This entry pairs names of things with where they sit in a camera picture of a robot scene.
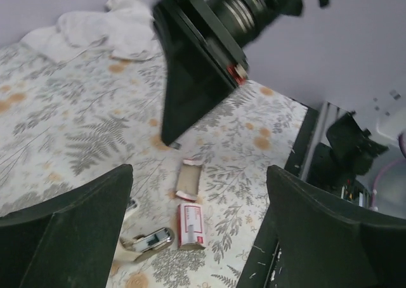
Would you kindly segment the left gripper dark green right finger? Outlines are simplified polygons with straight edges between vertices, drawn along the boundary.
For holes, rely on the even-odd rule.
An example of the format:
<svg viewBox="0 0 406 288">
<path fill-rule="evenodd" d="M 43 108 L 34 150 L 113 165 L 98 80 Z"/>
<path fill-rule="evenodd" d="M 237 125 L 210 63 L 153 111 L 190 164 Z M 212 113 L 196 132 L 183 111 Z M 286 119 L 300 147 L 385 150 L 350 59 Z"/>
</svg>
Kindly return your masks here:
<svg viewBox="0 0 406 288">
<path fill-rule="evenodd" d="M 278 166 L 266 184 L 289 287 L 405 287 L 405 220 L 359 207 Z"/>
</svg>

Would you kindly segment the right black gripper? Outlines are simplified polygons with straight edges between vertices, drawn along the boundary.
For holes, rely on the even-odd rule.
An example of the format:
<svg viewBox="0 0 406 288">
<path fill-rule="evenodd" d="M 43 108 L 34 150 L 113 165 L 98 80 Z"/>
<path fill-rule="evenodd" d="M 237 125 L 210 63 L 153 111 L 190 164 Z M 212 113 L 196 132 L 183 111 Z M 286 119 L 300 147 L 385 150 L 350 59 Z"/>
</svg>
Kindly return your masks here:
<svg viewBox="0 0 406 288">
<path fill-rule="evenodd" d="M 161 139 L 170 145 L 247 79 L 244 47 L 302 0 L 160 0 L 154 29 L 167 63 Z"/>
</svg>

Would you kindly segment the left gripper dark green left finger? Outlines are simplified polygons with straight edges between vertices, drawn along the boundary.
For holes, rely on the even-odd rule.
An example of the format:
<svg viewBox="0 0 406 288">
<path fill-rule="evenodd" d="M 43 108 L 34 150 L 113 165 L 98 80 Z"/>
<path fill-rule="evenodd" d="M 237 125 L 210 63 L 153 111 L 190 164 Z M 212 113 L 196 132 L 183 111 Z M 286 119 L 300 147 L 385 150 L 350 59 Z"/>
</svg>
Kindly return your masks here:
<svg viewBox="0 0 406 288">
<path fill-rule="evenodd" d="M 132 185 L 123 164 L 1 217 L 1 287 L 105 287 Z"/>
</svg>

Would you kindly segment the red white staple box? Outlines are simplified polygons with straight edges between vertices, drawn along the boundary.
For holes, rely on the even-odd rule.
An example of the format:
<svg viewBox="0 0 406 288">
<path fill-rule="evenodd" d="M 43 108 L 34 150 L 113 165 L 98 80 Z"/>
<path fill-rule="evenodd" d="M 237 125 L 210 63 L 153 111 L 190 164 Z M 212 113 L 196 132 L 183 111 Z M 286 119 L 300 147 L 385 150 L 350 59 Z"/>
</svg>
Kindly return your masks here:
<svg viewBox="0 0 406 288">
<path fill-rule="evenodd" d="M 183 251 L 204 250 L 206 233 L 202 206 L 190 202 L 178 205 L 178 248 Z"/>
</svg>

